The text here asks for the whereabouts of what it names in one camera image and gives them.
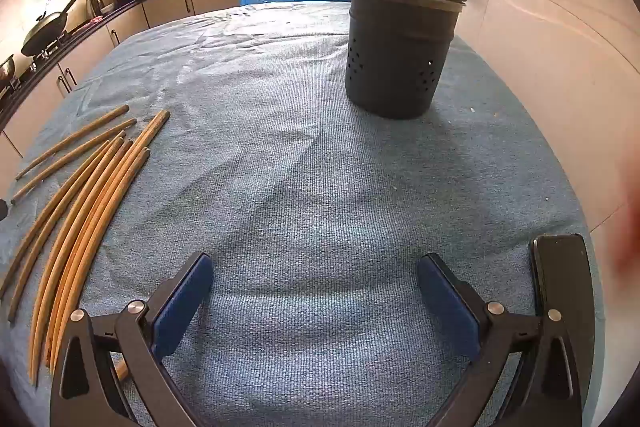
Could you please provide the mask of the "lower kitchen cabinets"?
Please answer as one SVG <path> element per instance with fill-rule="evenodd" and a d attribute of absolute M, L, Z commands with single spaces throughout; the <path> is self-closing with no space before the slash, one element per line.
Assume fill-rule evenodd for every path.
<path fill-rule="evenodd" d="M 38 72 L 25 72 L 21 86 L 1 106 L 1 193 L 64 98 L 104 57 L 127 38 L 180 18 L 232 8 L 240 0 L 134 0 L 78 30 Z"/>

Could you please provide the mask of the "wooden chopstick one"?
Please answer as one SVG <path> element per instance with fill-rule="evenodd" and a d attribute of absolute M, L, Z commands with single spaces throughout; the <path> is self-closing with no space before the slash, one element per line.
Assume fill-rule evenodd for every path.
<path fill-rule="evenodd" d="M 40 156 L 36 157 L 22 171 L 17 173 L 17 175 L 15 176 L 15 180 L 19 180 L 19 179 L 23 178 L 23 176 L 25 176 L 26 173 L 28 173 L 30 170 L 32 170 L 35 167 L 37 167 L 38 165 L 40 165 L 43 161 L 45 161 L 46 159 L 48 159 L 49 157 L 51 157 L 55 153 L 58 153 L 60 150 L 63 150 L 63 148 L 65 148 L 67 145 L 70 145 L 70 144 L 76 142 L 80 138 L 83 138 L 85 135 L 93 132 L 94 130 L 98 129 L 99 127 L 102 127 L 104 124 L 107 124 L 108 122 L 114 120 L 116 117 L 118 117 L 120 115 L 124 115 L 125 113 L 128 112 L 128 110 L 129 110 L 129 105 L 128 104 L 122 104 L 121 106 L 118 106 L 118 107 L 112 109 L 111 112 L 108 112 L 108 113 L 104 114 L 103 116 L 101 116 L 99 118 L 96 118 L 94 121 L 89 122 L 89 124 L 86 124 L 84 127 L 82 127 L 79 130 L 73 132 L 72 134 L 67 135 L 66 138 L 64 138 L 60 142 L 58 142 L 58 143 L 54 144 L 53 146 L 51 146 L 49 148 L 49 150 L 46 150 Z"/>

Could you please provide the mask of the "blue terry table cloth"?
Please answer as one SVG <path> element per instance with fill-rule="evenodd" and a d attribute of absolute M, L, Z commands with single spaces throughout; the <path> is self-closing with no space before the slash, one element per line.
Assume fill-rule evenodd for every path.
<path fill-rule="evenodd" d="M 345 3 L 247 6 L 126 39 L 6 131 L 24 161 L 109 110 L 169 119 L 80 297 L 149 296 L 197 251 L 214 285 L 166 361 L 217 426 L 422 426 L 465 361 L 423 308 L 427 251 L 480 295 L 534 309 L 530 242 L 588 231 L 551 146 L 454 39 L 433 103 L 389 120 L 344 88 Z"/>

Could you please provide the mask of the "dark grey utensil holder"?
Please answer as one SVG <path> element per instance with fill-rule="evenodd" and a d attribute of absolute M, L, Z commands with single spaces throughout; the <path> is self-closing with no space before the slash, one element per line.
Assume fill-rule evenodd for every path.
<path fill-rule="evenodd" d="M 352 0 L 345 89 L 369 113 L 413 119 L 431 105 L 465 0 Z"/>

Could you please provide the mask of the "wooden chopstick six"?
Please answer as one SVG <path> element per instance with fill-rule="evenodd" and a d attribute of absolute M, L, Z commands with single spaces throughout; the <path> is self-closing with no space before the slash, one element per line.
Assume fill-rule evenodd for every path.
<path fill-rule="evenodd" d="M 138 153 L 134 153 L 134 148 L 131 147 L 129 153 L 131 156 L 120 163 L 118 172 L 113 172 L 110 182 L 104 185 L 101 195 L 91 209 L 88 219 L 77 237 L 77 242 L 67 259 L 67 265 L 60 283 L 58 283 L 55 302 L 50 311 L 48 329 L 43 338 L 44 349 L 41 350 L 44 354 L 44 363 L 50 372 L 55 369 L 66 322 L 77 306 L 93 258 L 100 247 L 106 229 L 124 199 L 130 184 L 149 158 L 150 150 L 144 146 L 138 150 Z"/>

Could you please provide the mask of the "steel kettle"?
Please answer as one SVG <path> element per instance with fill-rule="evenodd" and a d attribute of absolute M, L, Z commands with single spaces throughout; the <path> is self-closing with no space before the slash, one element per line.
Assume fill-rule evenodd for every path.
<path fill-rule="evenodd" d="M 87 11 L 90 18 L 95 18 L 103 14 L 105 3 L 103 0 L 87 0 Z"/>

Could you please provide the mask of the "wooden chopstick two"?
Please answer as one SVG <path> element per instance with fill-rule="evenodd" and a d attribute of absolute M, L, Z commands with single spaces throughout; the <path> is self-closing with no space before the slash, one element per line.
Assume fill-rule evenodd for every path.
<path fill-rule="evenodd" d="M 81 145 L 76 147 L 75 150 L 71 150 L 61 158 L 58 158 L 53 164 L 51 164 L 47 168 L 44 168 L 40 173 L 37 174 L 37 176 L 35 176 L 34 179 L 30 180 L 22 188 L 20 188 L 10 199 L 11 204 L 15 205 L 16 202 L 20 200 L 25 194 L 27 194 L 40 182 L 49 178 L 49 176 L 52 176 L 53 173 L 56 173 L 58 170 L 70 164 L 72 161 L 89 152 L 89 150 L 93 150 L 95 147 L 106 143 L 109 139 L 112 139 L 113 136 L 130 128 L 136 122 L 136 118 L 129 118 L 121 124 L 116 124 L 116 126 L 107 129 L 91 140 L 82 143 Z"/>

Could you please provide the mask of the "wooden chopstick five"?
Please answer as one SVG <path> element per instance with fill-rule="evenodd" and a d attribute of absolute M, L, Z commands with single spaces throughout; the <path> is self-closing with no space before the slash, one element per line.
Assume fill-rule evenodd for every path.
<path fill-rule="evenodd" d="M 43 338 L 46 335 L 51 307 L 55 302 L 55 293 L 58 289 L 67 259 L 73 251 L 82 227 L 88 219 L 89 213 L 98 200 L 105 184 L 110 182 L 113 172 L 118 172 L 120 163 L 131 156 L 130 147 L 134 153 L 138 153 L 149 139 L 157 134 L 158 130 L 169 118 L 169 110 L 163 109 L 146 126 L 136 141 L 116 139 L 100 159 L 99 164 L 93 169 L 88 181 L 80 190 L 72 209 L 62 225 L 58 237 L 51 249 L 46 267 L 42 273 L 37 291 L 34 309 L 32 309 L 32 327 L 29 333 L 27 375 L 29 382 L 36 385 L 38 381 L 39 358 Z"/>

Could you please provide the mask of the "black wok pan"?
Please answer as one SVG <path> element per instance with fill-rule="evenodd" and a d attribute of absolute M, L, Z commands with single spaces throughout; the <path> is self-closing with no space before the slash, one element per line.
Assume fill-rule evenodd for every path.
<path fill-rule="evenodd" d="M 44 12 L 38 17 L 37 23 L 24 39 L 21 54 L 36 56 L 62 35 L 67 22 L 67 13 L 76 2 L 77 0 L 70 0 L 62 11 Z"/>

